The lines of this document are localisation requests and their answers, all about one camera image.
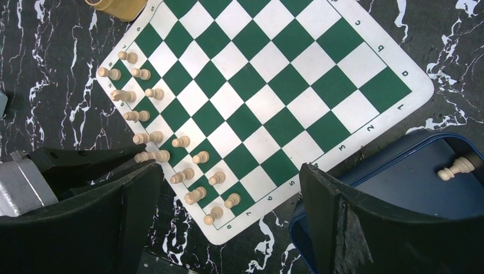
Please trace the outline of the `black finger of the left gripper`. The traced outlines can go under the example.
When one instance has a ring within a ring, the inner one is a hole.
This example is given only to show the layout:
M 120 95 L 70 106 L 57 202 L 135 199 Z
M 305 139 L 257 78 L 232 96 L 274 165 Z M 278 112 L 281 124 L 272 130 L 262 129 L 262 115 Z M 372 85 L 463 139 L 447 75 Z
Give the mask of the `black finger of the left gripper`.
M 118 149 L 59 150 L 41 147 L 28 154 L 41 174 L 49 178 L 98 178 L 145 151 L 145 144 Z

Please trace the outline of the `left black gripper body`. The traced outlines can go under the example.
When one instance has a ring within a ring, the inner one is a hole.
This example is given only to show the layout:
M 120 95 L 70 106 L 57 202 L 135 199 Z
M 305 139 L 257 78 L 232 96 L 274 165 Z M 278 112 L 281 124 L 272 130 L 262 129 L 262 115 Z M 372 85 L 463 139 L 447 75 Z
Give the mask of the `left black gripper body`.
M 20 151 L 1 163 L 1 216 L 17 217 L 58 202 L 35 163 Z

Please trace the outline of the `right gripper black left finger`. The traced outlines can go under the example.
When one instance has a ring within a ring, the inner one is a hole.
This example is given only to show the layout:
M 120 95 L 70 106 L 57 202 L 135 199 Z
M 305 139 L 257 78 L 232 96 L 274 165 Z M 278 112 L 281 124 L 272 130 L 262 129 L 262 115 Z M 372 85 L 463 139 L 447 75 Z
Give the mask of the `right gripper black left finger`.
M 2 273 L 136 273 L 164 172 L 139 164 L 114 181 L 1 217 Z

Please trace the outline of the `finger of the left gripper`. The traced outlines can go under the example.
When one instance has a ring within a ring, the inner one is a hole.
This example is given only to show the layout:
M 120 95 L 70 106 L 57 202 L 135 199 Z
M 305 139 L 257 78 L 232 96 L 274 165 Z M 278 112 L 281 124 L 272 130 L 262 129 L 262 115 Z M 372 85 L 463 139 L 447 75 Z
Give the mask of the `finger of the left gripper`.
M 157 197 L 157 163 L 148 160 L 121 166 L 90 165 L 57 172 L 60 201 L 130 201 Z

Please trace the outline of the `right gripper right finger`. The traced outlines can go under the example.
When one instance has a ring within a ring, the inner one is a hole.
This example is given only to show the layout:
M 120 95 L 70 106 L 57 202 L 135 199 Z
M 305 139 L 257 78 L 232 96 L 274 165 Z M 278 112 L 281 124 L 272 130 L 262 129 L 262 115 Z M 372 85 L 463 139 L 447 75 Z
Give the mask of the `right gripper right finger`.
M 451 220 L 404 209 L 311 164 L 299 179 L 314 273 L 483 272 L 483 216 Z

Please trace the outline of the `light piece passed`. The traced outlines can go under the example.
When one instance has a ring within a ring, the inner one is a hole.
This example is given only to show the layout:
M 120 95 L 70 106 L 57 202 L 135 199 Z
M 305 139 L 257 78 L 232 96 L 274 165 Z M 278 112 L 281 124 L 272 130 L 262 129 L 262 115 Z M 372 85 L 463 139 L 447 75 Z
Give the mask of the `light piece passed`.
M 156 152 L 141 152 L 134 156 L 134 160 L 137 163 L 145 162 L 148 160 L 156 160 L 157 162 L 169 161 L 171 155 L 167 150 L 160 150 Z

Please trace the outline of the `light pawn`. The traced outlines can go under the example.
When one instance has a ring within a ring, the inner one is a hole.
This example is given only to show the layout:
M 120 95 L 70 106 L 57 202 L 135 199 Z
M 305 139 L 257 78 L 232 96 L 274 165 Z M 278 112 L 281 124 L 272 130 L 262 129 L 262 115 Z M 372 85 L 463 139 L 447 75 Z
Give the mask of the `light pawn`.
M 150 113 L 146 110 L 143 111 L 127 111 L 123 114 L 125 120 L 130 120 L 134 122 L 146 122 L 150 119 Z
M 192 161 L 195 164 L 203 164 L 209 161 L 209 153 L 207 151 L 200 151 L 198 154 L 194 155 Z
M 225 180 L 226 174 L 223 171 L 217 171 L 208 179 L 208 182 L 211 186 L 214 186 L 216 184 L 223 183 Z
M 181 136 L 172 140 L 173 147 L 188 147 L 191 143 L 189 136 Z
M 458 173 L 470 173 L 475 170 L 473 163 L 466 157 L 458 157 L 449 168 L 443 168 L 437 172 L 437 175 L 443 181 L 448 181 Z
M 164 98 L 164 91 L 161 88 L 148 88 L 144 93 L 147 97 L 156 100 L 162 100 Z
M 230 194 L 227 199 L 224 201 L 224 206 L 225 208 L 232 208 L 236 205 L 238 205 L 241 201 L 241 197 L 237 193 L 232 193 Z

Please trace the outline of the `light piece back rank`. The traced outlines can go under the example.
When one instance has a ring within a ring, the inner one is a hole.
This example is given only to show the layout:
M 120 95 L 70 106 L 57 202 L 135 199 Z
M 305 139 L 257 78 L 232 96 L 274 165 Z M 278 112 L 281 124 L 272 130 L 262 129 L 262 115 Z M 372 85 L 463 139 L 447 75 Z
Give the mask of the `light piece back rank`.
M 177 172 L 170 177 L 171 184 L 182 183 L 186 180 L 190 180 L 195 176 L 195 172 L 192 168 L 185 168 L 184 170 Z
M 120 51 L 118 58 L 130 64 L 135 64 L 138 61 L 138 55 L 135 52 Z

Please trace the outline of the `light piece rank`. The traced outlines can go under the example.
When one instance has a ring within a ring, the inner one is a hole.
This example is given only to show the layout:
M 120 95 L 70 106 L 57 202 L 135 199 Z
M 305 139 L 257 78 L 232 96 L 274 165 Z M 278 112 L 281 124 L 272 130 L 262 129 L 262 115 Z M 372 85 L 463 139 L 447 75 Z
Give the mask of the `light piece rank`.
M 120 51 L 118 58 L 130 64 L 135 64 L 138 61 L 138 55 L 135 52 Z
M 149 80 L 151 77 L 150 70 L 146 68 L 132 68 L 130 71 L 131 75 L 136 78 L 140 78 L 141 80 Z
M 195 172 L 192 168 L 185 168 L 184 170 L 177 172 L 170 177 L 171 184 L 182 183 L 186 180 L 190 180 L 195 176 Z

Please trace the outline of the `light piece corner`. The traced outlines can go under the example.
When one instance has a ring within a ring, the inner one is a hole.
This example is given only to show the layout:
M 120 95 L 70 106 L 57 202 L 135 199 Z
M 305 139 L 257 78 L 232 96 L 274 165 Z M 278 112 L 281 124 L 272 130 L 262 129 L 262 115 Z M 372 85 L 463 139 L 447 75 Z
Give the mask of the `light piece corner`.
M 211 209 L 210 213 L 205 215 L 204 219 L 203 219 L 203 222 L 206 224 L 206 225 L 212 225 L 215 220 L 221 218 L 223 216 L 223 209 L 219 206 L 215 206 Z
M 121 72 L 117 68 L 108 69 L 105 67 L 99 67 L 97 74 L 100 77 L 108 77 L 111 80 L 119 80 L 121 78 Z

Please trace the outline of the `light queen piece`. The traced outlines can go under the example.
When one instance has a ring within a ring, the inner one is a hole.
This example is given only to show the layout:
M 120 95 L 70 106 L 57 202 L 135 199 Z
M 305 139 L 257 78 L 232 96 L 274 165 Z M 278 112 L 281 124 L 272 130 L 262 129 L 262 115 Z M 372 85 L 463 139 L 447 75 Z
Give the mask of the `light queen piece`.
M 147 144 L 149 142 L 161 143 L 164 139 L 164 135 L 161 131 L 154 131 L 152 133 L 136 133 L 132 141 L 135 144 Z

